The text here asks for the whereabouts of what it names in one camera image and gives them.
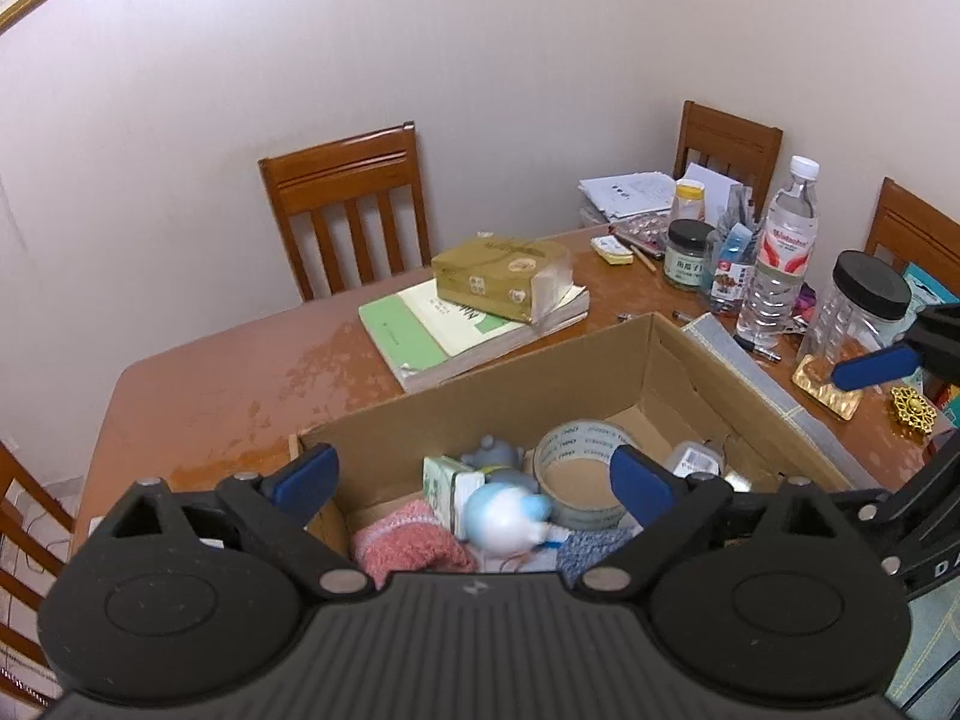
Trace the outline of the pink knitted sock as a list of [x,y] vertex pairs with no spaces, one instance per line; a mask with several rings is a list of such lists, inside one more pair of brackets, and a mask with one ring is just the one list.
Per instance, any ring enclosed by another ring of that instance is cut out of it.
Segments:
[[471,574],[475,557],[421,499],[361,528],[353,535],[353,559],[378,589],[394,574]]

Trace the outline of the small dark-lidded glass jar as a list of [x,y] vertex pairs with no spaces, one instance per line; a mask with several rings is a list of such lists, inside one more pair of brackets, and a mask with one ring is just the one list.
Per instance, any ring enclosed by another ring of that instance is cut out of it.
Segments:
[[697,291],[703,280],[706,244],[713,226],[703,220],[679,218],[667,226],[664,278],[672,286]]

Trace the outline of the green white tissue pack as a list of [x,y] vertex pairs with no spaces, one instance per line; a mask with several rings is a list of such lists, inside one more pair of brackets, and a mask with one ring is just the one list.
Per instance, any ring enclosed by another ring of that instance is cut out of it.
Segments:
[[448,528],[459,541],[466,541],[464,511],[467,500],[483,488],[487,478],[482,472],[454,458],[423,458],[423,499],[443,527]]

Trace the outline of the yellow-lidded small jar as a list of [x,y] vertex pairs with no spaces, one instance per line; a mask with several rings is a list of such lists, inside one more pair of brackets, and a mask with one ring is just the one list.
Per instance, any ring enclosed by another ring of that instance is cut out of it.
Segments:
[[704,183],[682,177],[675,182],[674,201],[669,221],[706,220],[706,188]]

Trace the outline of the wooden chair far right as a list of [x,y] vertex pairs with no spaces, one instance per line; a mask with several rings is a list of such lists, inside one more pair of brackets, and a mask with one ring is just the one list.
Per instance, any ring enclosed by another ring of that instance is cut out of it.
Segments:
[[960,231],[942,211],[921,200],[892,177],[885,177],[864,250],[887,252],[895,270],[910,263],[923,268],[950,291],[958,293]]

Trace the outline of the small blue-capped bottle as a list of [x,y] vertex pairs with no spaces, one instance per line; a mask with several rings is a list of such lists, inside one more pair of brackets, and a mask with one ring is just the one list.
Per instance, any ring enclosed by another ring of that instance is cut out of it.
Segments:
[[716,314],[739,312],[753,274],[754,231],[736,223],[716,245],[708,283],[711,310]]

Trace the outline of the white sock blue stripe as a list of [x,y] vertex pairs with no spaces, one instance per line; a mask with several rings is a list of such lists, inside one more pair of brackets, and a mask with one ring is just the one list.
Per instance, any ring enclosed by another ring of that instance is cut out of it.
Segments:
[[524,572],[555,572],[558,551],[569,538],[569,532],[553,535],[534,550],[511,556],[495,556],[480,550],[475,544],[469,546],[470,554],[477,562],[477,571],[482,574],[523,574]]

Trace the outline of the blue knitted sock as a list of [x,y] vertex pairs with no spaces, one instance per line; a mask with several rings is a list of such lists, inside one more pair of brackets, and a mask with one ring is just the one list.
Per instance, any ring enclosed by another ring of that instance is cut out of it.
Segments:
[[597,566],[625,546],[633,536],[635,532],[631,528],[573,532],[556,551],[556,572],[562,576],[565,585],[573,589],[578,578],[590,567]]

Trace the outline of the white bottle green label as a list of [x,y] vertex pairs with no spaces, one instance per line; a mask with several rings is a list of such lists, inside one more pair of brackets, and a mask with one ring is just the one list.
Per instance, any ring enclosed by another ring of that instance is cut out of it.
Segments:
[[684,440],[675,445],[664,460],[664,466],[677,478],[692,475],[721,476],[724,473],[724,458],[709,445],[696,440]]

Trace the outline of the stack of white papers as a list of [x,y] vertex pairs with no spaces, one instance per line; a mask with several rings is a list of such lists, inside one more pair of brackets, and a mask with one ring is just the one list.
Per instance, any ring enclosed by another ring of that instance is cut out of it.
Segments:
[[583,226],[618,223],[646,213],[665,213],[674,201],[675,181],[659,171],[583,179],[579,221]]

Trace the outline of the clear tape roll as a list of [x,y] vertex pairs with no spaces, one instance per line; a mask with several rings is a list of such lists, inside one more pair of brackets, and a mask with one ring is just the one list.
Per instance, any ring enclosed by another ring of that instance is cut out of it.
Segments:
[[610,463],[622,445],[636,442],[607,421],[576,419],[548,431],[534,449],[530,468],[551,500],[551,522],[575,532],[619,525],[625,507],[610,484]]

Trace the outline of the grey toy figure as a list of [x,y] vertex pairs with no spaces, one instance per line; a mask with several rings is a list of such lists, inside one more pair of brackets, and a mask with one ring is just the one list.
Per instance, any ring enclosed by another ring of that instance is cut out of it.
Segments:
[[477,449],[462,454],[459,460],[477,472],[483,473],[488,472],[490,468],[521,470],[524,463],[524,450],[519,445],[509,444],[505,439],[485,434],[480,439]]

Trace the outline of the gold tissue box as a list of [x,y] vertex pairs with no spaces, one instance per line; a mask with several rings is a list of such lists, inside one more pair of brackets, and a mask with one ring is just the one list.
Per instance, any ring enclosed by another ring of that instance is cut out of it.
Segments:
[[573,262],[548,239],[477,234],[434,255],[436,293],[444,301],[523,323],[540,323],[573,286]]

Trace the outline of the gold ornament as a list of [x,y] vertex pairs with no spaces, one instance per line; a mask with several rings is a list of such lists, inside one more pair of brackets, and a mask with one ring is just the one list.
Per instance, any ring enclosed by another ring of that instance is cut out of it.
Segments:
[[919,392],[918,388],[911,385],[897,385],[890,390],[890,398],[896,422],[900,426],[908,427],[923,436],[932,434],[939,411]]

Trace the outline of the light blue round toy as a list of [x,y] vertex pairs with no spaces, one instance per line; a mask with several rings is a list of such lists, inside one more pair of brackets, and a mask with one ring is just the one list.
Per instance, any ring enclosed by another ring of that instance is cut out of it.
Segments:
[[550,535],[551,500],[514,484],[488,483],[464,504],[462,535],[482,553],[527,553]]

